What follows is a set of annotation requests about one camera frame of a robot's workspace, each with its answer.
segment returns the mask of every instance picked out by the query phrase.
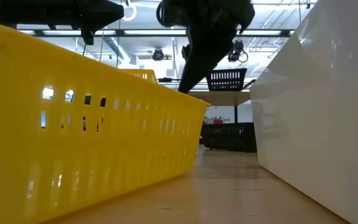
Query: black crate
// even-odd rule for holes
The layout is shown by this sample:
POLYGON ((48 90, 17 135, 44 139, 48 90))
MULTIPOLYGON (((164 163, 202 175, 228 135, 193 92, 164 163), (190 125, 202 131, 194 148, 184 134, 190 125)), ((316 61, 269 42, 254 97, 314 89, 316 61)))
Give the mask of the black crate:
POLYGON ((253 123, 204 124, 201 134, 204 145, 210 149, 257 151, 253 123))
POLYGON ((206 77, 210 91, 241 91, 247 69, 213 70, 206 77))

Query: wall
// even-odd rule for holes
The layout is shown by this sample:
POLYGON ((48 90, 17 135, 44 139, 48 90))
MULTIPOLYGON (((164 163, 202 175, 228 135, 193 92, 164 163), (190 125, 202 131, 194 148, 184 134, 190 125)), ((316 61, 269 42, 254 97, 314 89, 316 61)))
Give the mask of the wall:
POLYGON ((318 1, 250 94, 260 165, 357 224, 358 1, 318 1))
MULTIPOLYGON (((237 107, 239 123, 252 122, 252 105, 251 102, 245 102, 237 107)), ((205 112, 208 118, 222 116, 222 118, 229 119, 224 123, 234 123, 234 107, 233 106, 211 106, 205 112)))

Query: ceiling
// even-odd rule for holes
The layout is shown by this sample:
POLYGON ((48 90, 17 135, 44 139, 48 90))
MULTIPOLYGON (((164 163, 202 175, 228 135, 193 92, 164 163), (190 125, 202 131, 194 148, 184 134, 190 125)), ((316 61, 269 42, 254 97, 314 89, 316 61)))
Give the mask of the ceiling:
MULTIPOLYGON (((310 0, 311 7, 314 6, 316 1, 310 0)), ((125 5, 125 0, 113 0, 113 2, 125 5)), ((108 25, 107 29, 166 29, 158 23, 155 16, 158 2, 159 0, 132 0, 131 4, 136 7, 136 14, 133 15, 133 8, 127 8, 125 15, 126 18, 133 17, 133 19, 130 21, 121 19, 108 25)), ((300 18, 303 20, 310 11, 306 8, 307 0, 301 0, 301 10, 299 10, 298 0, 253 0, 253 3, 256 15, 248 27, 249 29, 296 29, 300 25, 300 18)), ((69 29, 70 27, 58 26, 57 28, 69 29)), ((48 27, 19 24, 18 29, 48 29, 48 27)), ((42 37, 41 39, 65 49, 77 51, 79 54, 83 53, 83 46, 85 45, 81 38, 75 37, 42 37)), ((177 77, 180 76, 185 63, 181 57, 181 47, 188 44, 186 37, 115 37, 115 39, 127 54, 137 55, 138 65, 156 70, 157 78, 169 75, 170 72, 167 70, 173 72, 173 60, 171 58, 175 54, 177 77), (161 48, 164 54, 170 56, 171 60, 161 62, 151 60, 150 53, 155 48, 161 48)), ((246 52, 249 54, 249 60, 246 63, 231 63, 224 58, 219 62, 217 68, 248 68, 246 77, 249 80, 259 77, 288 38, 240 37, 236 39, 243 41, 246 52)), ((85 55, 96 60, 99 60, 99 56, 102 55, 101 61, 112 66, 121 63, 117 61, 116 54, 100 37, 95 37, 93 46, 86 47, 85 55)))

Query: ceiling light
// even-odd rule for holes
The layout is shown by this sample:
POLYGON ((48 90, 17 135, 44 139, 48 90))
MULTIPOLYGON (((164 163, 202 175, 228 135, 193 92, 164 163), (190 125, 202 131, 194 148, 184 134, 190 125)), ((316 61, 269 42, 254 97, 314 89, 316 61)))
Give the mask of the ceiling light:
POLYGON ((242 34, 240 31, 237 32, 237 35, 280 35, 280 30, 245 30, 242 34))
POLYGON ((34 30, 19 30, 19 31, 24 34, 35 35, 34 30))
POLYGON ((81 35, 80 30, 44 30, 45 35, 81 35))
POLYGON ((125 30, 127 35, 186 35, 186 30, 125 30))
MULTIPOLYGON (((103 35, 103 30, 96 31, 94 34, 95 35, 103 35)), ((115 35, 116 31, 115 30, 105 30, 104 34, 105 35, 115 35)))

